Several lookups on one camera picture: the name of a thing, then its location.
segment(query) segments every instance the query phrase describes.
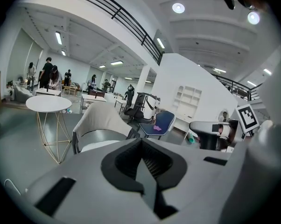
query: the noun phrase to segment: ceiling light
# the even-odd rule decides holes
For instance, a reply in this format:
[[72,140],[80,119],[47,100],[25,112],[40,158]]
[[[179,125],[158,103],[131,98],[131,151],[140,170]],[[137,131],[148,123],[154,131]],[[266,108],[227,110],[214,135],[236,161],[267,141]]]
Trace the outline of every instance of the ceiling light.
[[258,24],[259,21],[260,21],[260,17],[259,17],[259,15],[256,12],[250,12],[247,15],[247,19],[248,19],[249,23],[251,23],[253,25]]
[[220,70],[220,69],[217,69],[217,68],[214,68],[214,70],[217,70],[217,71],[220,71],[220,72],[226,73],[226,71],[224,71],[224,70]]
[[57,38],[57,42],[61,45],[62,39],[61,39],[61,34],[59,32],[56,32],[56,38]]
[[253,85],[254,87],[256,87],[256,86],[257,86],[256,84],[254,84],[253,82],[250,82],[250,81],[248,81],[247,83],[249,83],[249,84]]
[[163,43],[161,42],[160,38],[157,38],[157,41],[158,41],[159,45],[161,46],[161,48],[164,49],[165,47],[164,47]]
[[117,61],[117,62],[112,62],[111,65],[120,65],[120,64],[123,64],[122,61]]
[[269,70],[267,70],[267,69],[264,69],[264,71],[267,73],[267,74],[269,74],[269,75],[271,75],[272,74],[272,72],[270,72]]
[[183,13],[185,11],[185,7],[181,3],[175,3],[172,8],[175,13]]

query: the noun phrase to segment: blue chair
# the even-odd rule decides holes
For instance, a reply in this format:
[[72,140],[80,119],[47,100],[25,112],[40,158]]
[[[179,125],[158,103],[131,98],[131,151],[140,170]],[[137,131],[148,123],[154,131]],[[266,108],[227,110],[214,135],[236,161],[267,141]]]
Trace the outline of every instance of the blue chair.
[[169,111],[163,111],[156,115],[156,123],[155,125],[161,128],[161,131],[155,130],[154,125],[140,123],[137,131],[141,128],[145,133],[145,138],[149,136],[159,136],[158,140],[160,140],[161,136],[164,136],[169,127],[173,123],[175,119],[175,115]]

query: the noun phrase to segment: person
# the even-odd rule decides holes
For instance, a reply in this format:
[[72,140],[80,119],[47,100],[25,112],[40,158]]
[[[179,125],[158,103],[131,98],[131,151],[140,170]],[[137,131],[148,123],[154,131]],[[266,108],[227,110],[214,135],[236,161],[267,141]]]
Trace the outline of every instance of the person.
[[32,62],[28,66],[27,77],[31,82],[31,91],[34,91],[34,82],[35,82],[35,77],[36,77],[36,67],[34,66],[34,64]]
[[71,79],[71,70],[68,70],[68,72],[65,73],[64,77],[65,77],[65,82],[64,85],[65,86],[69,86],[69,80]]
[[103,85],[103,89],[102,89],[103,92],[106,92],[107,88],[111,87],[111,84],[108,82],[108,79],[105,79],[102,85]]
[[226,111],[224,111],[223,115],[221,115],[218,119],[219,122],[227,122],[227,115],[228,115],[228,113]]
[[96,86],[95,78],[96,78],[96,75],[94,74],[92,76],[91,80],[88,81],[88,86],[89,86],[88,94],[90,94],[91,90],[93,90],[94,87]]
[[61,91],[62,90],[62,75],[58,71],[57,66],[54,65],[52,67],[51,73],[50,73],[50,87],[57,90]]
[[53,65],[51,64],[51,57],[47,57],[46,63],[39,77],[40,88],[47,88],[47,85],[49,84],[49,75],[52,70],[52,67]]

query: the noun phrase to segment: black railing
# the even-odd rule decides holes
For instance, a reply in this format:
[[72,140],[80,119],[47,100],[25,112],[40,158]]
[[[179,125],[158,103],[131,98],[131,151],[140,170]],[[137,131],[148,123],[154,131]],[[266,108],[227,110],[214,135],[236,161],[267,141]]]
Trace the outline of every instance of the black railing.
[[259,84],[258,86],[250,89],[245,85],[242,85],[236,81],[230,80],[225,77],[221,77],[218,75],[213,75],[217,80],[221,82],[232,94],[240,97],[241,99],[244,99],[246,101],[251,101],[255,99],[259,99],[259,95],[257,92],[257,88],[261,85]]
[[132,15],[127,12],[119,3],[115,0],[86,0],[93,5],[101,8],[111,19],[116,20],[120,25],[129,31],[147,50],[154,60],[160,64],[162,52],[158,49],[152,38],[148,35],[145,29],[136,21]]

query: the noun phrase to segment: column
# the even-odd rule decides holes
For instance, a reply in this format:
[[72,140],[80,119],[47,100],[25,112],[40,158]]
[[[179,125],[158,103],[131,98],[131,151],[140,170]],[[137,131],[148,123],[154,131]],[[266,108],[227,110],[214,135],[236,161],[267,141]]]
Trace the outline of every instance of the column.
[[141,74],[140,74],[140,79],[139,79],[139,81],[137,83],[137,86],[136,86],[135,92],[134,92],[134,96],[133,96],[133,99],[132,99],[132,103],[133,104],[136,101],[137,92],[143,92],[143,90],[144,90],[144,87],[145,87],[145,84],[146,84],[146,80],[147,80],[149,71],[150,71],[150,66],[149,65],[146,65],[146,66],[144,66],[142,68],[142,71],[141,71]]
[[102,85],[102,84],[104,84],[105,75],[106,75],[106,71],[104,71],[104,73],[103,73],[103,75],[102,75],[102,78],[101,78],[101,81],[100,81],[100,85],[97,86],[97,87],[99,87],[99,89],[102,89],[102,88],[103,88],[103,85]]

